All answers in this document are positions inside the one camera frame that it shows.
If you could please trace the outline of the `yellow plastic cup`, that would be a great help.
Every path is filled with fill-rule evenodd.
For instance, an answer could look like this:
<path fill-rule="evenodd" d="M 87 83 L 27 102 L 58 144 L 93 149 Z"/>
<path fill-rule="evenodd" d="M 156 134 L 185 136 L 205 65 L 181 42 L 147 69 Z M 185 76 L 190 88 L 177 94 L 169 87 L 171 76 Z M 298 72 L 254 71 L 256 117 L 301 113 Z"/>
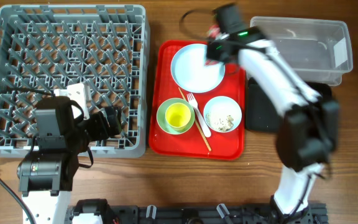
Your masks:
<path fill-rule="evenodd" d="M 190 122 L 191 111 L 184 103 L 174 103 L 165 112 L 166 122 L 176 131 L 181 131 Z"/>

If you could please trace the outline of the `wooden chopstick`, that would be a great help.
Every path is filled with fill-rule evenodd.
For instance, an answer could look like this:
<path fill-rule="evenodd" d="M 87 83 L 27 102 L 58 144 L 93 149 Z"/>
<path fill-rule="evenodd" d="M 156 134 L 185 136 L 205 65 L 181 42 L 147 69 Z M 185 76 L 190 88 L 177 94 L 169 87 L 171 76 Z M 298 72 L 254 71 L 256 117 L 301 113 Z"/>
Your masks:
<path fill-rule="evenodd" d="M 178 90 L 179 90 L 182 98 L 185 101 L 187 101 L 180 87 L 178 87 Z M 211 147 L 210 147 L 210 145 L 209 145 L 209 143 L 208 143 L 208 141 L 207 141 L 207 139 L 206 139 L 206 137 L 205 137 L 205 135 L 204 135 L 204 133 L 203 133 L 203 131 L 202 131 L 202 129 L 201 129 L 201 127 L 200 127 L 200 125 L 199 125 L 199 123 L 198 123 L 196 118 L 195 118 L 195 124 L 196 124 L 196 127 L 198 128 L 198 131 L 199 131 L 199 133 L 200 133 L 200 135 L 201 135 L 206 147 L 208 148 L 208 151 L 209 151 L 208 154 L 209 154 L 212 151 L 212 149 L 211 149 Z"/>

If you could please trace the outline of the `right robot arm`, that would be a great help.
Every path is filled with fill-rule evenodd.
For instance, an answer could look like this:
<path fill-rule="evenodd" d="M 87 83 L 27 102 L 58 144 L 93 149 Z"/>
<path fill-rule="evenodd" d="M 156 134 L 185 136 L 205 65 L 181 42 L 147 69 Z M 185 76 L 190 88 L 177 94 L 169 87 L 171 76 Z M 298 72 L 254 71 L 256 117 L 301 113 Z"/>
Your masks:
<path fill-rule="evenodd" d="M 251 74 L 281 118 L 275 147 L 283 164 L 270 200 L 270 223 L 290 223 L 306 215 L 308 196 L 337 148 L 339 104 L 307 85 L 257 26 L 246 27 L 238 7 L 213 9 L 219 32 L 208 38 L 208 60 L 238 66 Z"/>

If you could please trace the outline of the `red snack wrapper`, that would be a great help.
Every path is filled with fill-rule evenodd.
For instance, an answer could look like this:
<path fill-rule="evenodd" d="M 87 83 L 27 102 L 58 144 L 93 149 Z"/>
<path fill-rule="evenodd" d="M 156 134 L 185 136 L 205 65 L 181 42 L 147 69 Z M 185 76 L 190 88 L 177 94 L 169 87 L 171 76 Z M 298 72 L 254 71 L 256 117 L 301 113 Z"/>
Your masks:
<path fill-rule="evenodd" d="M 208 37 L 211 39 L 216 39 L 221 35 L 221 31 L 218 25 L 213 25 L 208 30 Z"/>

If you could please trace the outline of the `food scraps rice pile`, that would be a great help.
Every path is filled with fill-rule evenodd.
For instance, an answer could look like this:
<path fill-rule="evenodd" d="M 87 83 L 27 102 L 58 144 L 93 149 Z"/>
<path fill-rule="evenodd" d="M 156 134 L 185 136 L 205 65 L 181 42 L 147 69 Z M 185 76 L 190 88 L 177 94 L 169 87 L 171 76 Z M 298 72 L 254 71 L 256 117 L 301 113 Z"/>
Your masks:
<path fill-rule="evenodd" d="M 219 132 L 229 131 L 234 126 L 234 119 L 231 115 L 216 111 L 209 112 L 206 120 L 213 130 Z"/>

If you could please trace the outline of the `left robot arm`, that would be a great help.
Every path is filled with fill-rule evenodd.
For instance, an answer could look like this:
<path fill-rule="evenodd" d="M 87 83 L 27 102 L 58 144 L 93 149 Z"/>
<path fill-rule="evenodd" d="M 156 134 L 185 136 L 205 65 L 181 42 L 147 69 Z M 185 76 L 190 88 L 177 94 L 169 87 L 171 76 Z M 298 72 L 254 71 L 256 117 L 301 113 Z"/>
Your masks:
<path fill-rule="evenodd" d="M 89 144 L 121 133 L 121 109 L 110 106 L 91 114 L 74 116 L 80 105 L 67 96 L 44 98 L 36 104 L 37 150 L 30 150 L 18 165 L 19 191 L 28 221 L 64 223 L 73 188 L 81 167 L 79 154 Z"/>

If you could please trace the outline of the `green ceramic bowl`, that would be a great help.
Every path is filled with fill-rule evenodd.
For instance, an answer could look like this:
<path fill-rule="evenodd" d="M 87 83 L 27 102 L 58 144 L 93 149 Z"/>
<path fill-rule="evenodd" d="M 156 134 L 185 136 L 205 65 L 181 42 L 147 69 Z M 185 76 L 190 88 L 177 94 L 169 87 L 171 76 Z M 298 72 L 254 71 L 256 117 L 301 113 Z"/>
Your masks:
<path fill-rule="evenodd" d="M 165 112 L 166 112 L 167 108 L 174 103 L 184 103 L 187 105 L 187 107 L 189 107 L 189 109 L 191 111 L 190 122 L 181 131 L 174 130 L 171 126 L 169 126 L 169 124 L 166 122 L 166 119 L 165 119 Z M 168 134 L 173 134 L 173 135 L 183 134 L 183 133 L 187 132 L 192 127 L 194 121 L 195 121 L 195 112 L 194 112 L 193 108 L 190 106 L 190 104 L 187 101 L 180 99 L 180 98 L 170 98 L 168 100 L 165 100 L 159 106 L 159 108 L 157 110 L 158 125 L 160 126 L 160 128 L 162 130 L 164 130 Z"/>

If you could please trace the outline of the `large white round plate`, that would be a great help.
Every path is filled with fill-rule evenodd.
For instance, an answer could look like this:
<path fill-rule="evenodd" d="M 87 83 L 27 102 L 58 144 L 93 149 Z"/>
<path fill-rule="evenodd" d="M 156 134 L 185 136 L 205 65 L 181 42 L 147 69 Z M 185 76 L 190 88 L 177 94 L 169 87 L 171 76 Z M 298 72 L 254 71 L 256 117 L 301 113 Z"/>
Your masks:
<path fill-rule="evenodd" d="M 206 93 L 222 82 L 225 65 L 222 62 L 206 65 L 206 50 L 205 44 L 190 44 L 174 55 L 171 74 L 179 87 L 192 93 Z"/>

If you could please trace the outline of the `light blue bowl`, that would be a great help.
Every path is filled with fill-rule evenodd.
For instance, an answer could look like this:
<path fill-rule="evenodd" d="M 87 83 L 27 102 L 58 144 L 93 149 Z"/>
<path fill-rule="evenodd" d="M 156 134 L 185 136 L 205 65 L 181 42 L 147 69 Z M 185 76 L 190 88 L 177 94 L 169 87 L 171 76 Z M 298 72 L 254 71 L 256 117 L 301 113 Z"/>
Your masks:
<path fill-rule="evenodd" d="M 216 131 L 218 133 L 229 133 L 229 132 L 235 130 L 236 128 L 238 128 L 242 121 L 241 107 L 235 100 L 233 100 L 232 98 L 230 98 L 228 96 L 216 96 L 216 97 L 210 99 L 205 104 L 204 109 L 203 109 L 203 116 L 204 116 L 204 120 L 206 121 L 206 124 L 208 125 L 208 127 L 210 129 L 212 129 L 212 128 L 210 127 L 210 125 L 208 124 L 208 122 L 206 120 L 206 115 L 212 111 L 229 114 L 234 119 L 234 121 L 233 121 L 234 126 L 229 131 L 226 131 L 226 132 Z"/>

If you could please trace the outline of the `white plastic fork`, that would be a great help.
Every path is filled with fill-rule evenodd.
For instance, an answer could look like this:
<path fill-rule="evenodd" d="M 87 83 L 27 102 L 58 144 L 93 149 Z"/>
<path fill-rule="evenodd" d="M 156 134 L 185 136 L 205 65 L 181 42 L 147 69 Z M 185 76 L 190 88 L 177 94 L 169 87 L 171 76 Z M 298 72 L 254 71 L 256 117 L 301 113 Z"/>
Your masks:
<path fill-rule="evenodd" d="M 193 109 L 198 117 L 198 121 L 199 121 L 199 124 L 201 125 L 201 129 L 202 129 L 204 136 L 206 138 L 210 138 L 211 131 L 210 131 L 208 125 L 206 124 L 206 121 L 204 120 L 203 115 L 201 114 L 201 112 L 198 108 L 198 102 L 197 102 L 195 96 L 192 93 L 188 93 L 186 95 L 186 97 L 187 97 L 189 104 L 193 107 Z"/>

